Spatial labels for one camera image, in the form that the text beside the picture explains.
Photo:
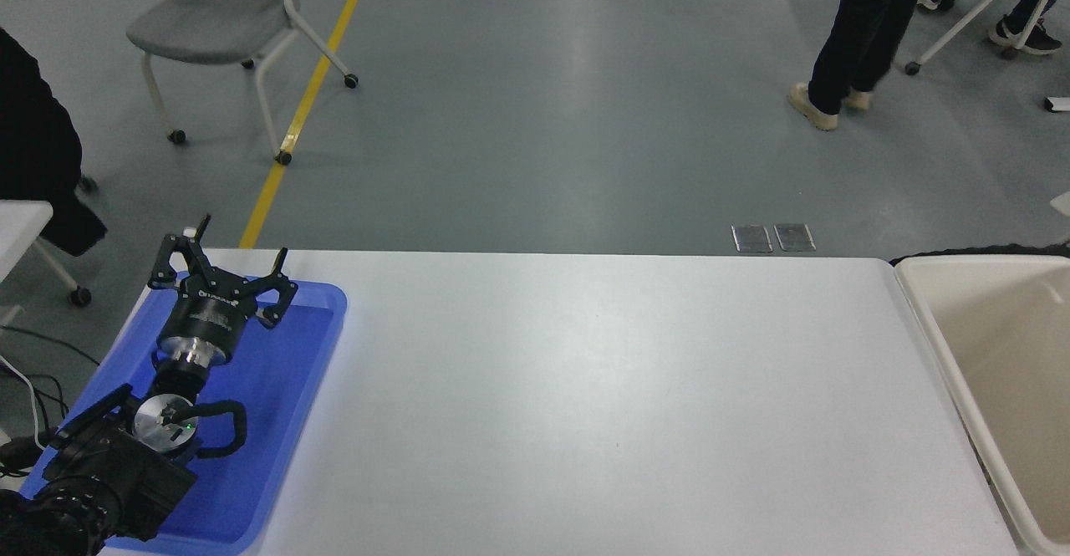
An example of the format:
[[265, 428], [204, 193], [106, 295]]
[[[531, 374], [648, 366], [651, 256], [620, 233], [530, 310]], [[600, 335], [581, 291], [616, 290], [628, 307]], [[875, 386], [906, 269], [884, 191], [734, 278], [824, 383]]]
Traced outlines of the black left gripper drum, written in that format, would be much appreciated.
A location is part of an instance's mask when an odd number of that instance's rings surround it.
[[177, 285], [175, 307], [160, 331], [160, 348], [173, 348], [184, 339], [236, 348], [256, 309], [257, 298], [243, 293], [242, 282], [187, 275]]

